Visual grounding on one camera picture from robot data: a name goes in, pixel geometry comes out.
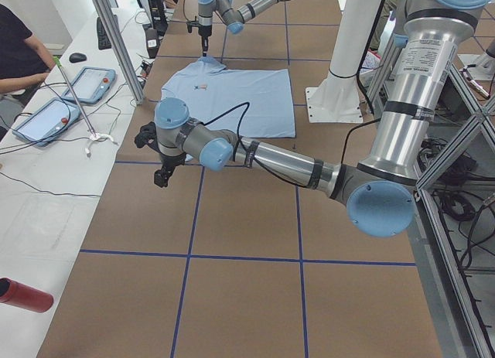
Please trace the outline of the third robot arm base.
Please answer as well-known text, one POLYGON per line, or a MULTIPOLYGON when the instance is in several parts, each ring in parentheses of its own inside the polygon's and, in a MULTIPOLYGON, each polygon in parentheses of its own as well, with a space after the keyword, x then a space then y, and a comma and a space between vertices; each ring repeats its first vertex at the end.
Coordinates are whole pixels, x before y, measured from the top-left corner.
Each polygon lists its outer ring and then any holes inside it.
POLYGON ((458 57, 472 78, 489 80, 494 75, 494 41, 482 54, 459 54, 458 57))

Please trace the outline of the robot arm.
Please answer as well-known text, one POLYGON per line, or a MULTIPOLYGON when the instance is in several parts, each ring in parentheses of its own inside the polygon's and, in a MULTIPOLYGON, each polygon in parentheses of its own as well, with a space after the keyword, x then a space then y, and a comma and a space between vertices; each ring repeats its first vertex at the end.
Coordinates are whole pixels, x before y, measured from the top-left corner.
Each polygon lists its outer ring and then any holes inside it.
POLYGON ((233 33, 238 34, 244 25, 257 15, 266 11, 279 2, 290 0, 251 0, 239 8, 233 7, 233 0, 198 0, 198 16, 192 25, 198 28, 201 38, 202 55, 206 56, 209 49, 209 38, 212 36, 213 14, 217 13, 220 20, 233 33))
MULTIPOLYGON (((231 0, 199 0, 197 26, 208 48, 213 12, 231 32, 279 2, 252 0, 239 8, 231 0)), ((186 155, 213 171, 232 160, 244 159, 245 167, 259 166, 293 185, 324 192, 346 206, 353 224, 366 234, 390 237, 405 230, 413 219, 413 169, 448 71, 461 42, 473 36, 481 12, 492 0, 399 0, 398 26, 392 36, 404 46, 370 154, 357 167, 331 165, 274 145, 236 136, 232 131, 211 131, 189 116, 186 104, 174 97, 155 108, 155 140, 162 168, 154 183, 167 186, 175 167, 186 155)), ((370 0, 358 18, 359 0, 346 0, 329 74, 318 87, 306 88, 310 121, 338 121, 337 111, 350 111, 350 88, 359 80, 361 50, 367 48, 364 34, 371 33, 374 12, 381 0, 370 0)))

